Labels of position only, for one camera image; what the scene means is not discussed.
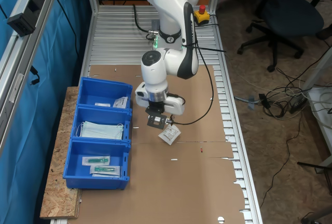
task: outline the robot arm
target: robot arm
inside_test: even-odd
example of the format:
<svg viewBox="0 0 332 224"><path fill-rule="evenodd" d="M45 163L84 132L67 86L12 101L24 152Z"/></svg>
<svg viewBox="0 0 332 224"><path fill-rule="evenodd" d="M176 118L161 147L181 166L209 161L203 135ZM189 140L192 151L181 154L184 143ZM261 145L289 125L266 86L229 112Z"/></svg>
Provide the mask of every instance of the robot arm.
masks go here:
<svg viewBox="0 0 332 224"><path fill-rule="evenodd" d="M141 60L144 82L136 90L136 101L147 107L150 117L165 122L164 111L181 115L184 101L169 94L167 75L189 79L198 70L198 57L194 47L195 22L193 8L188 0L149 0L160 17L158 48L145 53ZM148 125L154 122L149 119Z"/></svg>

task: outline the black office chair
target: black office chair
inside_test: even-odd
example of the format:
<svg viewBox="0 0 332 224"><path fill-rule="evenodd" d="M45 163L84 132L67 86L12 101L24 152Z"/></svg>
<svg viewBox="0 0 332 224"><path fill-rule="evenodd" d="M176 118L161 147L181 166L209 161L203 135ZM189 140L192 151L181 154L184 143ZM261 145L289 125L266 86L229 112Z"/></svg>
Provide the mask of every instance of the black office chair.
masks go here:
<svg viewBox="0 0 332 224"><path fill-rule="evenodd" d="M297 50L294 57L299 59L304 50L287 38L312 36L323 28L324 20L314 7L314 4L306 0L262 0L256 14L266 22L269 28L252 23L246 31L251 33L254 27L265 33L265 36L243 43L238 54L243 53L245 46L269 41L269 47L273 49L273 64L267 68L269 72L274 71L277 63L277 43L286 44Z"/></svg>

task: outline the face mask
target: face mask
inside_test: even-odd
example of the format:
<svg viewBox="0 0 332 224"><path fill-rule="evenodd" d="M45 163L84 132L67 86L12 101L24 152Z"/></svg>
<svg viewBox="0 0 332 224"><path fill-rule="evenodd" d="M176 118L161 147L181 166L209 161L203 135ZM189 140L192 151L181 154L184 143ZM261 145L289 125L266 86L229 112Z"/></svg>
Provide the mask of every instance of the face mask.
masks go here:
<svg viewBox="0 0 332 224"><path fill-rule="evenodd" d="M81 126L80 137L122 139L122 133L123 133L122 124L105 125L105 124L95 124L86 121L83 122L80 126Z"/></svg>

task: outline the floor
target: floor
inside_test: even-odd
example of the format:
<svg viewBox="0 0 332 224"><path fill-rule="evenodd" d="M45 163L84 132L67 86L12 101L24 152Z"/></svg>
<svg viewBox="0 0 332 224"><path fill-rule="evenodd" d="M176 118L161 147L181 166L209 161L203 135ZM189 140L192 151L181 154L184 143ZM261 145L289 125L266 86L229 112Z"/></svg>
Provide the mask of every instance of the floor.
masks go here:
<svg viewBox="0 0 332 224"><path fill-rule="evenodd" d="M233 0L223 5L217 14L223 46L227 51L228 72L233 93L244 99L248 99L251 95L258 99L259 93L267 91L250 85L239 74L264 89L272 90L288 83L287 79L277 71L267 72L266 68L272 62L272 52L267 43L246 48L243 55L237 54L241 43L262 35L257 30L253 30L250 34L245 31L251 20L257 19L253 15L255 2L256 0ZM325 25L330 25L332 1L323 0L317 9L323 16ZM279 45L277 65L292 77L301 74L328 48L324 42L315 37L297 38L294 42L305 49L302 58L294 59L295 52L291 48ZM310 72L312 70L304 74L303 79L306 79ZM332 73L329 70L321 78L320 83L327 84L331 81ZM284 96L275 96L274 100ZM287 159L285 142L297 135L300 121L298 138L289 141L290 160L274 178L273 188L268 192L261 208L263 223L300 223L301 218L308 212L332 205L332 196L327 189L324 175L316 174L314 169L297 165L298 161L319 164L329 156L324 138L310 108L305 108L292 119L280 121L265 115L261 106L255 106L252 110L247 103L240 101L236 101L236 106L259 204L271 186L272 176ZM289 117L292 115L287 113L285 118ZM332 223L332 216L322 219L322 223Z"/></svg>

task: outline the blue plastic bin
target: blue plastic bin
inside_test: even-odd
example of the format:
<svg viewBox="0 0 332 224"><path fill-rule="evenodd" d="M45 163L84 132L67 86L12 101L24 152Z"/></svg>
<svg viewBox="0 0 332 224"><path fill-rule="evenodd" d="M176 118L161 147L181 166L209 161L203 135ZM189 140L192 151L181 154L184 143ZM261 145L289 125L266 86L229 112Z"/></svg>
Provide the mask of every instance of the blue plastic bin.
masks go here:
<svg viewBox="0 0 332 224"><path fill-rule="evenodd" d="M95 103L108 103L110 107L105 108L132 111L130 108L132 90L131 85L123 82L82 77L77 103L86 106L95 106ZM128 97L126 108L114 108L114 101L122 97Z"/></svg>
<svg viewBox="0 0 332 224"><path fill-rule="evenodd" d="M86 107L78 105L75 110L71 137L72 138L75 137L78 139L86 138L86 139L95 139L101 141L124 142L129 144L130 120L131 120L131 112L129 111L111 110L106 108ZM82 124L82 122L85 121L92 122L95 124L108 124L108 125L123 124L122 139L79 137L80 125Z"/></svg>
<svg viewBox="0 0 332 224"><path fill-rule="evenodd" d="M70 140L63 178L68 188L124 189L129 182L128 156L130 144L98 142L87 139ZM110 156L110 165L120 166L120 177L93 177L90 166L82 165L84 156Z"/></svg>

